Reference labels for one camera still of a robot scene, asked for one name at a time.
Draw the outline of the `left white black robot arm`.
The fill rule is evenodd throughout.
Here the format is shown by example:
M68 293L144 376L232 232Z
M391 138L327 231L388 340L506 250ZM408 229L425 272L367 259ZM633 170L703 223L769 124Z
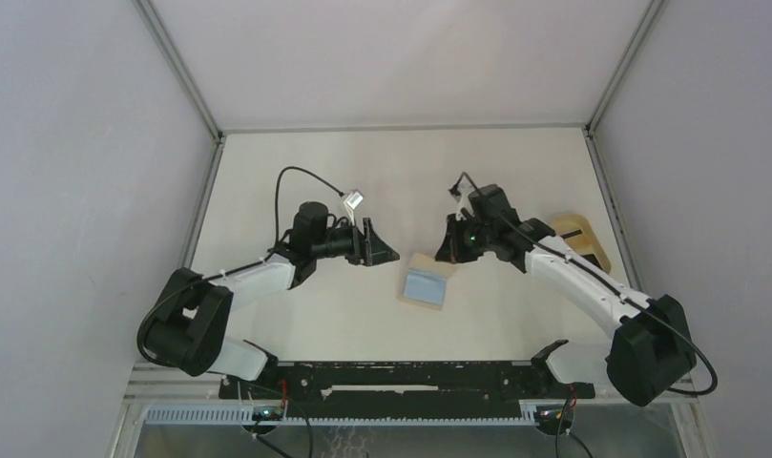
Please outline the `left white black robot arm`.
M197 377L217 373L241 379L258 398L278 388L275 356L257 344L237 340L226 330L234 308L293 289L316 270L319 260L343 258L373 267L400 258L373 228L371 219L329 223L326 205L308 201L282 239L258 260L211 277L175 270L136 333L136 346L148 362Z

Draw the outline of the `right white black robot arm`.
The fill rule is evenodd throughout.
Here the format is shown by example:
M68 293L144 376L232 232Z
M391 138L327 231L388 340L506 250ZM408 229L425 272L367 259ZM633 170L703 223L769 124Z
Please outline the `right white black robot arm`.
M628 402L647 406L697 364L682 305L664 295L653 299L577 254L539 219L511 226L500 219L446 218L435 256L460 264L487 252L522 273L546 282L591 318L607 343L553 343L537 354L533 387L558 396L569 384L612 385Z

